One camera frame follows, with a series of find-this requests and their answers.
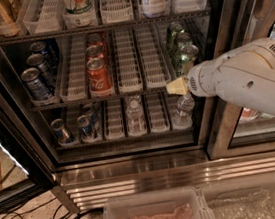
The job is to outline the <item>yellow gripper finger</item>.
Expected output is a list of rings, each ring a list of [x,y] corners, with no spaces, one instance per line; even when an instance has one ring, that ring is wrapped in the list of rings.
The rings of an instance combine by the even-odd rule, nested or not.
[[[185,77],[177,78],[166,85],[166,91],[172,95],[185,95],[188,93],[187,79]]]

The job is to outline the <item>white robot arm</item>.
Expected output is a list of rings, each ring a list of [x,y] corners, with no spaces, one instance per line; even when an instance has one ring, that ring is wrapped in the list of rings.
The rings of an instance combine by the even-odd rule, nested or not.
[[[216,96],[275,116],[275,39],[263,37],[203,61],[169,82],[166,90],[173,95]]]

